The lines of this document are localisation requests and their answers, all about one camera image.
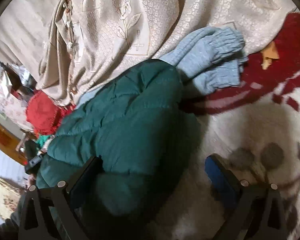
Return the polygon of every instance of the black bracket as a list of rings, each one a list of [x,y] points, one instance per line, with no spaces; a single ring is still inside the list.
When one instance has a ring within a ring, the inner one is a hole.
[[[100,157],[91,157],[68,183],[62,180],[53,188],[43,189],[30,186],[21,213],[18,239],[61,240],[49,208],[55,207],[70,239],[89,240],[74,209],[84,202],[91,181],[103,172],[102,163]]]
[[[207,157],[205,171],[224,206],[233,209],[213,240],[236,240],[243,229],[247,229],[243,239],[287,239],[283,202],[275,184],[249,185],[246,180],[239,181],[216,155]]]

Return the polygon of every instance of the plastic bag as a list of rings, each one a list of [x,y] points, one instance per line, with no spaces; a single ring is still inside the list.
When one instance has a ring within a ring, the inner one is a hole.
[[[11,92],[12,83],[8,76],[8,73],[5,70],[3,71],[3,78],[0,83],[0,86],[2,88],[2,93],[3,93],[4,97],[7,98]]]
[[[19,75],[21,84],[23,86],[30,88],[35,85],[34,78],[31,76],[30,72],[24,65],[17,66],[15,64],[11,64],[11,67]]]

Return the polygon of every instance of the beige blanket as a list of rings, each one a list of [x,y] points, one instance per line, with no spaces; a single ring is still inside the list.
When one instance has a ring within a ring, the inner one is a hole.
[[[0,59],[23,63],[37,89],[67,105],[207,25],[239,29],[245,51],[258,51],[294,9],[291,0],[13,0]]]

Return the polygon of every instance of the wooden furniture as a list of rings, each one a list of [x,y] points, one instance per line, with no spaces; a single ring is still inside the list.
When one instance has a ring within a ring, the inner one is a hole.
[[[27,163],[25,155],[16,151],[19,142],[19,138],[7,131],[0,124],[0,150],[16,162],[25,165]]]

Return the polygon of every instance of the teal down jacket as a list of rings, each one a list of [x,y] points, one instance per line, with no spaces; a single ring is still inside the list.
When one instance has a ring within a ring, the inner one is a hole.
[[[77,210],[91,238],[133,238],[155,214],[159,196],[178,183],[199,136],[195,116],[178,109],[182,89],[173,66],[146,60],[63,119],[37,186],[68,180],[100,155],[105,172],[91,181],[90,195]]]

